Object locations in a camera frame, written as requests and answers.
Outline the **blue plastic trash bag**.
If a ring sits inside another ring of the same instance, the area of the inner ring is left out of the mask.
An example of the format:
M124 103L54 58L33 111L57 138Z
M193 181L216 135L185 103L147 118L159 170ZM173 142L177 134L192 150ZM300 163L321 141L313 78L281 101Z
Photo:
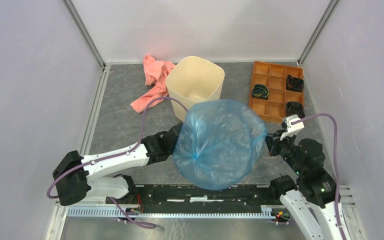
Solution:
M197 187L223 190L253 171L267 134L265 122L241 102L201 102L186 113L172 159Z

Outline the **beige trash bin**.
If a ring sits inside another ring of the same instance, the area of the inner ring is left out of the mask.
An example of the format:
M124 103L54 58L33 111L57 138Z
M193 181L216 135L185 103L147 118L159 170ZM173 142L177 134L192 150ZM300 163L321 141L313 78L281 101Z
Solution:
M168 96L190 109L193 105L220 99L225 71L198 56L183 58L166 78Z

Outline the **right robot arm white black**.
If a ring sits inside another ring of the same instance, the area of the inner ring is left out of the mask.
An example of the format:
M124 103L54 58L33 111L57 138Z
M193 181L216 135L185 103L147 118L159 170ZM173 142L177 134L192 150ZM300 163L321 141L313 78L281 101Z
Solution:
M342 213L339 188L324 169L321 143L295 136L281 138L282 130L265 138L269 156L280 156L297 175L270 181L269 199L283 204L307 240L349 240L351 235Z

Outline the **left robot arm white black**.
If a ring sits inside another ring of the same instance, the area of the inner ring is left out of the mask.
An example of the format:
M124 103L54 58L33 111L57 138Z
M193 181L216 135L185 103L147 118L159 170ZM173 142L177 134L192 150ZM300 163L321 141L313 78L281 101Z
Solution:
M140 142L117 150L80 155L70 151L52 173L51 188L57 191L62 206L70 206L87 198L112 197L125 204L137 198L137 188L127 175L112 174L135 167L149 166L166 161L174 152L182 123L168 131L149 135Z

